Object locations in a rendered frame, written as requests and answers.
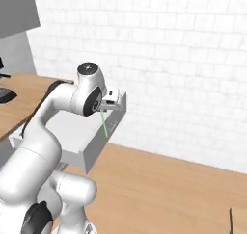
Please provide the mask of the thin green straw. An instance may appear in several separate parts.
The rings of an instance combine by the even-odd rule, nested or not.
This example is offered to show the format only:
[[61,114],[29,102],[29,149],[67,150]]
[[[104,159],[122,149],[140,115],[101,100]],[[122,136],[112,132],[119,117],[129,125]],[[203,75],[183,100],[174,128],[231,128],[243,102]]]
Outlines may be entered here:
[[108,132],[107,132],[107,127],[106,127],[106,119],[105,119],[105,114],[103,111],[100,111],[100,115],[101,115],[101,121],[102,121],[102,125],[103,125],[103,130],[104,130],[104,135],[106,140],[108,139]]

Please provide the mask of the grey base cupboard front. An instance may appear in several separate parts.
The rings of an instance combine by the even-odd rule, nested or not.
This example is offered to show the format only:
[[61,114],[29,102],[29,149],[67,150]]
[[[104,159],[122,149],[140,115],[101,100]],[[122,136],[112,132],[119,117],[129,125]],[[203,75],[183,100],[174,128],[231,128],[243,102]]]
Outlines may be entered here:
[[11,142],[8,138],[0,142],[0,169],[8,161],[9,157],[14,153]]

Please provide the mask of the light wooden dining counter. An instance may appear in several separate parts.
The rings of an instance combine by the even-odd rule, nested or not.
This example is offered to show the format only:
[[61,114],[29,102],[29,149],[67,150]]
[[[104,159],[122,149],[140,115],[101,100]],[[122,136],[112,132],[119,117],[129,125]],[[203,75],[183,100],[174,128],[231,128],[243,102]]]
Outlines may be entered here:
[[230,209],[229,234],[247,234],[247,208],[232,207]]

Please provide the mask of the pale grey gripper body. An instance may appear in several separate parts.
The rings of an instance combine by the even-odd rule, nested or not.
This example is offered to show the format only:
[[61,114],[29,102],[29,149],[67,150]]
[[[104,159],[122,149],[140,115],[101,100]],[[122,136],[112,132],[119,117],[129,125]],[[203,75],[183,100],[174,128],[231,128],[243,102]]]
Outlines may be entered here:
[[107,110],[117,110],[122,108],[122,96],[119,91],[109,91],[102,98],[99,109],[103,112]]

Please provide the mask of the grey open drawer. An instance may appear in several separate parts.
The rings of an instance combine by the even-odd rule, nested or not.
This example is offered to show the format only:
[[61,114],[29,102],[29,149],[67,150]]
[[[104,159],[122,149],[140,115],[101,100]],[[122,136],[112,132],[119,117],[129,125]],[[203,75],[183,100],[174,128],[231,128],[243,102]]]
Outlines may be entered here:
[[62,147],[62,158],[57,166],[64,170],[66,165],[77,166],[88,173],[98,156],[115,132],[126,112],[126,92],[120,91],[122,108],[104,112],[108,139],[106,140],[100,112],[90,117],[82,117],[69,112],[60,111],[46,127],[57,137]]

